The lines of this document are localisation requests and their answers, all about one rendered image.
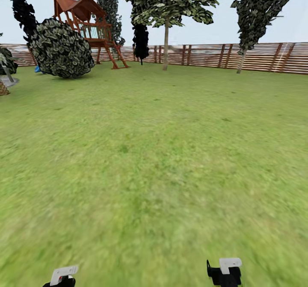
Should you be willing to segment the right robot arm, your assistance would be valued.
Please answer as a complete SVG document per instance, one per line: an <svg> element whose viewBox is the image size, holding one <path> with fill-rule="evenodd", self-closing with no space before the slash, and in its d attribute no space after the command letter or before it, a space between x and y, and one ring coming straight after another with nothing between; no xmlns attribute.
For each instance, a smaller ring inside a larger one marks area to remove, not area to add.
<svg viewBox="0 0 308 287"><path fill-rule="evenodd" d="M207 260L207 274L212 278L214 285L221 287L238 287L241 285L242 260L239 257L220 258L220 268L211 268Z"/></svg>

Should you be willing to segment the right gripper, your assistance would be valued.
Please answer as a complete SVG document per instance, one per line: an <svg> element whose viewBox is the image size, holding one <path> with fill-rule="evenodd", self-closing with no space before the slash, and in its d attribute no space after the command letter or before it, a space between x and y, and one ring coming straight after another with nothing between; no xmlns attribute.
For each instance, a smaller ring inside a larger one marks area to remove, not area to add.
<svg viewBox="0 0 308 287"><path fill-rule="evenodd" d="M209 261L207 260L207 274L212 278L214 285L220 285L224 287L226 284L234 284L238 287L241 285L241 271L238 266L228 268L230 271L229 275L223 275L220 268L211 268Z"/></svg>

